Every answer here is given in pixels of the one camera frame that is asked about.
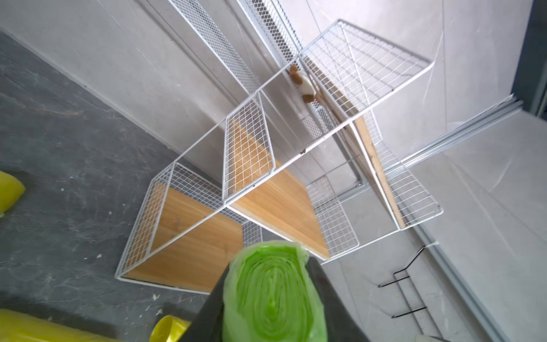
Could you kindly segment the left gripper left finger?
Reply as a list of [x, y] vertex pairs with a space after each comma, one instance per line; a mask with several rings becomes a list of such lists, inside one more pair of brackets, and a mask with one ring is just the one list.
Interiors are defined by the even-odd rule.
[[228, 273], [229, 267], [224, 270], [204, 306], [192, 320], [186, 332], [179, 338], [179, 341], [223, 341], [223, 293]]

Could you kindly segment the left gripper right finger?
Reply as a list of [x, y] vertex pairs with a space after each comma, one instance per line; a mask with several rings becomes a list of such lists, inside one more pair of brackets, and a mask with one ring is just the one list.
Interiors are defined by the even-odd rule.
[[314, 256], [307, 261], [306, 270], [323, 304], [327, 341], [369, 342], [370, 339], [351, 317], [326, 272]]

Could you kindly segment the green roll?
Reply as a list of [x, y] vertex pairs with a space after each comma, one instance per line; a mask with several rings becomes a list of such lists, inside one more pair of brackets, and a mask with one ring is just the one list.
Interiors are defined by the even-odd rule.
[[324, 306], [298, 242], [260, 242], [238, 252], [223, 286], [223, 341], [327, 341]]

